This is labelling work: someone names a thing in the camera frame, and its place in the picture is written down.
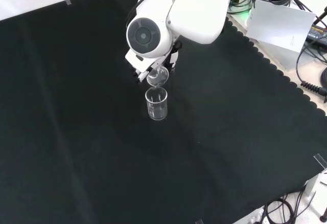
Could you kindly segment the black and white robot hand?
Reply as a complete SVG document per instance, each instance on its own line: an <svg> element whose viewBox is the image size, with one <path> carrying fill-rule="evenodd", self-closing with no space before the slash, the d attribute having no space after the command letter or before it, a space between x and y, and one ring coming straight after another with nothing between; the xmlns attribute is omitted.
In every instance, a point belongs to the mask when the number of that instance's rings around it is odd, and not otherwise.
<svg viewBox="0 0 327 224"><path fill-rule="evenodd" d="M149 80L154 80L158 77L159 73L167 70L168 77L171 71L174 71L175 65L178 59L178 51L182 48L182 42L177 40L169 53L165 54L163 57L156 58L143 58L138 56L132 50L129 50L125 56L125 59L134 69L134 76L137 78L138 82L147 82L154 86L157 84L152 84Z"/></svg>

